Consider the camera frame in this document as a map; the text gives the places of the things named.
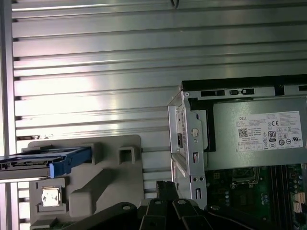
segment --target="qr code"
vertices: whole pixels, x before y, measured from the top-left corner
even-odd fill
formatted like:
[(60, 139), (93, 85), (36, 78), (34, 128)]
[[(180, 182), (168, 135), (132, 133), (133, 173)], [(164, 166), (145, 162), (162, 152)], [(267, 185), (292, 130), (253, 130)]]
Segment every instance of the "qr code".
[(248, 137), (248, 129), (247, 128), (240, 128), (239, 129), (239, 137), (240, 138), (247, 138)]

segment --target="louvered metal wall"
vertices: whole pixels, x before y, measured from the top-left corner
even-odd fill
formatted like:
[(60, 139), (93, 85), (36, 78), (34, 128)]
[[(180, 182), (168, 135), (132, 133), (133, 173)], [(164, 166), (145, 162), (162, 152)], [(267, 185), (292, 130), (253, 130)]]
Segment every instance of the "louvered metal wall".
[(305, 3), (14, 1), (17, 149), (28, 136), (138, 134), (154, 196), (170, 178), (166, 105), (180, 82), (306, 73)]

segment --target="power supply label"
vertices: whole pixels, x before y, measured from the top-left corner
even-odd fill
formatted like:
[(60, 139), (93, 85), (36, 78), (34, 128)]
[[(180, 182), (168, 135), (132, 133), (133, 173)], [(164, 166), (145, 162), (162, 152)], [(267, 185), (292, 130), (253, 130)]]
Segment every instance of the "power supply label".
[(236, 135), (239, 152), (303, 147), (299, 111), (240, 116)]

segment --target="black cable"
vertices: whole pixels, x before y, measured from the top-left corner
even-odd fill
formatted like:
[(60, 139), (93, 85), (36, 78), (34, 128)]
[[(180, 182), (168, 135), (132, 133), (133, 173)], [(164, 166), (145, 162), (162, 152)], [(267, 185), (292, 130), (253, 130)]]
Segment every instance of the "black cable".
[(179, 6), (179, 0), (171, 0), (171, 4), (174, 9), (177, 9)]

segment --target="motherboard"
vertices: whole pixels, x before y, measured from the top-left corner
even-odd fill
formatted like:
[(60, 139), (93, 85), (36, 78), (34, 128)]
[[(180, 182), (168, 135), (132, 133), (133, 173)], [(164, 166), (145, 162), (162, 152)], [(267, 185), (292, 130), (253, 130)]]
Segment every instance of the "motherboard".
[(266, 167), (208, 171), (208, 203), (224, 204), (270, 221)]
[(307, 230), (307, 204), (305, 197), (304, 164), (288, 165), (288, 186), (293, 229)]
[(274, 186), (271, 167), (207, 171), (208, 203), (230, 206), (261, 220), (275, 222), (273, 213), (276, 210), (276, 199), (273, 196), (284, 193), (281, 199), (288, 198), (289, 205), (283, 208), (289, 207), (284, 213), (291, 215), (291, 228), (307, 230), (307, 170), (304, 164), (283, 167), (286, 178), (282, 182), (282, 189)]

